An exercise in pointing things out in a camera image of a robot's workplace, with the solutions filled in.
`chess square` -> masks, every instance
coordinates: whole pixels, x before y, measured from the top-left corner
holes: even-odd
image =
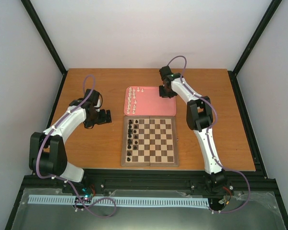
[[[174,157],[168,156],[168,162],[174,162]]]
[[[168,157],[166,157],[166,156],[161,157],[161,162],[167,162],[167,161],[168,161]]]
[[[138,156],[138,162],[144,162],[144,156]]]
[[[166,142],[167,145],[173,145],[173,140],[172,140],[172,139],[166,140],[166,141],[167,141],[167,142]]]
[[[174,156],[174,151],[173,150],[168,150],[167,151],[168,156]]]
[[[155,156],[150,156],[150,162],[151,163],[155,163],[156,161],[156,157]]]
[[[156,150],[156,156],[162,156],[161,150]]]
[[[161,156],[156,156],[156,162],[161,162]]]

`pink tray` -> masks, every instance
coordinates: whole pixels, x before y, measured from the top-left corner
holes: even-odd
[[[129,114],[127,113],[129,88],[131,87],[131,106]],[[159,96],[159,87],[130,86],[126,90],[124,113],[126,116],[175,116],[176,101],[175,98],[162,98]],[[135,89],[135,99],[133,98],[133,89]],[[133,114],[133,105],[135,104],[135,113]]]

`black bracket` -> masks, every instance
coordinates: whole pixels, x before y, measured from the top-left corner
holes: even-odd
[[[203,128],[209,127],[213,122],[211,107],[202,100],[191,100],[187,103],[187,124],[189,129],[202,131]]]
[[[45,139],[45,134],[35,132],[30,138],[29,168],[36,171],[36,161],[40,146]],[[41,173],[61,175],[67,166],[67,156],[63,138],[59,135],[49,136],[44,148],[49,148],[49,152],[43,150],[39,170]]]

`robotic arm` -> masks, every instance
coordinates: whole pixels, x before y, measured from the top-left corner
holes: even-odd
[[[213,190],[226,183],[224,170],[216,163],[220,162],[216,146],[213,141],[212,129],[208,130],[210,144],[215,155],[213,158],[207,140],[207,128],[212,124],[213,116],[209,105],[204,103],[198,97],[202,97],[194,91],[184,78],[180,79],[180,73],[172,73],[169,66],[162,67],[160,70],[163,85],[159,86],[159,95],[161,97],[174,97],[179,95],[187,104],[187,124],[189,129],[193,130],[201,147],[204,158],[205,171],[207,173],[206,184]],[[209,97],[202,97],[210,102]]]
[[[87,97],[90,91],[90,89],[86,90],[84,98]],[[88,100],[71,113],[72,109],[79,105],[84,98],[72,101],[65,114],[52,127],[49,127],[42,133],[35,132],[31,136],[29,153],[29,167],[31,170],[36,171],[36,161],[41,144],[46,135],[54,129],[42,151],[39,161],[40,171],[46,174],[59,175],[61,178],[74,182],[82,180],[84,170],[67,161],[64,144],[70,134],[81,123],[84,124],[85,128],[93,128],[96,124],[101,125],[112,122],[110,110],[100,110],[102,102],[99,100],[99,97],[100,93],[93,90]]]

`black metal frame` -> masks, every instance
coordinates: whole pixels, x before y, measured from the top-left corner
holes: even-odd
[[[42,25],[32,3],[30,0],[21,0],[28,14],[30,15],[34,25],[43,38],[47,48],[49,49],[53,59],[62,73],[62,81],[54,102],[47,127],[50,126],[54,112],[56,110],[67,71],[56,52],[47,32]],[[243,64],[254,48],[256,42],[263,33],[265,27],[268,25],[273,14],[277,10],[282,0],[272,0],[259,25],[257,26],[253,36],[247,44],[239,61],[237,62],[233,71],[228,71],[228,76],[232,85],[232,89],[237,101],[238,109],[241,115],[242,123],[246,133],[246,137],[250,146],[253,161],[255,164],[255,172],[244,172],[248,178],[252,191],[271,191],[274,192],[276,200],[281,211],[286,228],[288,229],[288,215],[280,195],[275,179],[268,179],[264,168],[263,160],[259,152],[257,141],[252,129],[252,125],[244,104],[244,100],[237,81],[237,75],[241,70]],[[244,179],[232,172],[227,172],[228,180],[236,191],[246,191],[247,186]],[[146,170],[85,170],[85,177],[95,185],[96,192],[107,195],[108,192],[113,192],[117,189],[140,189],[140,190],[177,190],[185,192],[190,195],[201,195],[207,198],[220,197],[220,194],[211,195],[200,189],[200,184],[203,181],[204,171],[146,171]],[[76,184],[78,191],[81,191],[82,185]],[[62,181],[45,179],[40,180],[35,175],[25,176],[20,187],[18,196],[16,198],[14,207],[11,211],[10,218],[6,225],[6,230],[12,228],[12,224],[21,200],[23,190],[25,188],[63,188],[65,192],[73,193],[70,187],[66,186]]]

